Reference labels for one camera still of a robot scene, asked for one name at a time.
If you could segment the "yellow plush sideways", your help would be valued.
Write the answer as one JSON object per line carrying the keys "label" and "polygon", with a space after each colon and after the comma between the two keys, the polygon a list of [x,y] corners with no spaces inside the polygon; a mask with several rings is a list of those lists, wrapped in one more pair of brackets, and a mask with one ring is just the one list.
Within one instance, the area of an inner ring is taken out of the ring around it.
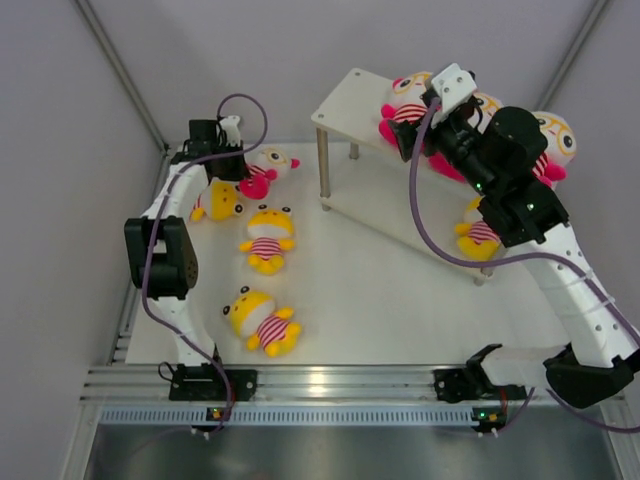
{"label": "yellow plush sideways", "polygon": [[197,197],[191,211],[190,220],[199,222],[204,217],[221,222],[244,213],[244,204],[238,196],[238,189],[232,183],[213,180]]}

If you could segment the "yellow plush front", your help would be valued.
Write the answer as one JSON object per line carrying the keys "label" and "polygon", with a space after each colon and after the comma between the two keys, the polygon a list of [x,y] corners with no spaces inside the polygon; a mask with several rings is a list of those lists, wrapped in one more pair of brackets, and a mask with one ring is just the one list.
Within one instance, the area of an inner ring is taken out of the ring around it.
{"label": "yellow plush front", "polygon": [[279,307],[272,295],[249,286],[241,287],[221,313],[247,350],[261,349],[271,358],[290,353],[302,332],[292,307]]}

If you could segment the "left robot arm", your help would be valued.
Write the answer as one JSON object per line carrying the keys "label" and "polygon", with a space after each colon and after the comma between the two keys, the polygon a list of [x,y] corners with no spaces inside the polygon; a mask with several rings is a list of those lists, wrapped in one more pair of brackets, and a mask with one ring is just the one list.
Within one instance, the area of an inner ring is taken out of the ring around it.
{"label": "left robot arm", "polygon": [[189,298],[199,264],[187,223],[215,180],[239,180],[247,172],[240,123],[238,115],[191,120],[189,137],[170,160],[159,193],[124,225],[130,276],[142,308],[170,333],[177,362],[188,367],[211,362],[216,344],[204,314]]}

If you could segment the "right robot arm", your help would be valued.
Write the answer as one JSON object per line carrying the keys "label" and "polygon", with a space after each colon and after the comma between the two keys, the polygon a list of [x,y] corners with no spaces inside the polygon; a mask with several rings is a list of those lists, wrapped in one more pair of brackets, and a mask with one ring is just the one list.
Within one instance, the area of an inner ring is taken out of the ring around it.
{"label": "right robot arm", "polygon": [[489,266],[523,263],[569,338],[546,348],[490,344],[467,360],[468,388],[480,397],[503,386],[544,388],[576,409],[620,393],[639,371],[639,331],[590,268],[555,191],[533,172],[547,147],[537,118],[506,106],[478,130],[469,123],[479,110],[473,91],[456,98],[426,88],[419,106],[420,117],[393,122],[390,130],[410,164],[409,202],[422,239],[446,261],[470,264],[439,248],[420,216],[418,160],[422,153],[439,153],[479,194],[482,220],[511,251],[489,260]]}

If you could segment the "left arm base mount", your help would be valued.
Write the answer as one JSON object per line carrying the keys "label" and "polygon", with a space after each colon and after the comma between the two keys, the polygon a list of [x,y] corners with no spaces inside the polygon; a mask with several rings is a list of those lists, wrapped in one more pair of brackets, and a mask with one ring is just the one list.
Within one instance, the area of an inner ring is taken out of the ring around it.
{"label": "left arm base mount", "polygon": [[[257,389],[258,372],[255,369],[226,369],[231,387],[231,400],[251,400]],[[169,400],[182,402],[227,401],[227,388],[213,365],[185,366],[178,364],[171,373]]]}

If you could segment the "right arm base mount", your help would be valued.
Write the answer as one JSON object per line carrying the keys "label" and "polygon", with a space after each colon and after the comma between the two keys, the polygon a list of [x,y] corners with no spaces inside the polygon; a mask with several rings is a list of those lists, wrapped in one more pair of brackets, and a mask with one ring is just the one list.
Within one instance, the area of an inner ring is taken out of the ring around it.
{"label": "right arm base mount", "polygon": [[491,384],[483,373],[468,368],[442,368],[433,371],[437,399],[447,403],[471,400],[524,400],[524,387]]}

